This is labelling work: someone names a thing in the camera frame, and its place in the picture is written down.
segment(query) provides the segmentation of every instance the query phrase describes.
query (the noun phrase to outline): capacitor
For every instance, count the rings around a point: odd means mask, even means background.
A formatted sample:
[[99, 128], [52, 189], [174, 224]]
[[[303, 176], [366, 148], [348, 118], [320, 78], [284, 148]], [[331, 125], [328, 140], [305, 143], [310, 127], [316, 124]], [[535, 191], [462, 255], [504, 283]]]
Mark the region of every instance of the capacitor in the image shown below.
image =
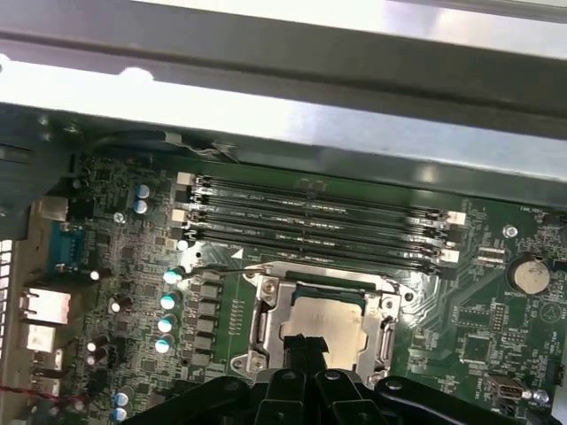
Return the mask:
[[536, 390], [533, 392], [533, 401], [542, 405], [549, 403], [549, 394], [545, 390]]
[[104, 359], [108, 355], [108, 350], [105, 347], [97, 348], [95, 352], [87, 356], [87, 364], [89, 366], [96, 365], [100, 360]]
[[104, 347], [110, 342], [110, 339], [106, 335], [97, 336], [95, 339], [87, 344], [88, 352], [95, 352], [97, 348]]
[[100, 267], [96, 268], [92, 272], [90, 272], [90, 279], [93, 281], [103, 281], [104, 279], [108, 279], [113, 277], [113, 271], [108, 267]]
[[128, 310], [129, 308], [132, 307], [133, 304], [134, 304], [134, 300], [132, 299], [132, 297], [121, 297], [115, 299], [110, 304], [110, 309], [113, 313], [119, 313], [119, 312], [123, 312], [124, 310]]
[[183, 280], [183, 277], [187, 274], [185, 267], [177, 266], [174, 268], [170, 268], [163, 274], [163, 280], [165, 283], [169, 283], [173, 285], [174, 283], [178, 283]]
[[113, 418], [115, 421], [122, 422], [125, 421], [127, 417], [128, 417], [128, 412], [126, 412], [126, 410], [123, 409], [122, 407], [116, 407], [113, 410]]
[[171, 332], [171, 329], [174, 328], [175, 324], [177, 323], [177, 318], [173, 314], [167, 314], [159, 319], [158, 322], [158, 329], [159, 332], [167, 334]]
[[117, 406], [124, 407], [133, 397], [134, 389], [132, 387], [122, 387], [114, 394], [114, 403], [116, 403]]
[[156, 341], [156, 352], [165, 354], [174, 345], [174, 338], [171, 334], [165, 334]]
[[138, 184], [136, 186], [136, 196], [140, 199], [146, 199], [150, 197], [150, 188], [145, 184]]
[[83, 410], [85, 410], [85, 403], [82, 400], [75, 400], [73, 403], [73, 409], [76, 412], [82, 412]]
[[134, 209], [134, 213], [146, 214], [148, 212], [148, 203], [142, 199], [138, 199], [132, 205], [132, 208]]
[[180, 300], [181, 296], [179, 295], [179, 292], [168, 292], [166, 295], [161, 297], [159, 305], [161, 305], [161, 308], [164, 310], [172, 310], [179, 304]]
[[187, 251], [189, 249], [189, 241], [185, 239], [180, 239], [177, 241], [177, 250], [178, 251]]

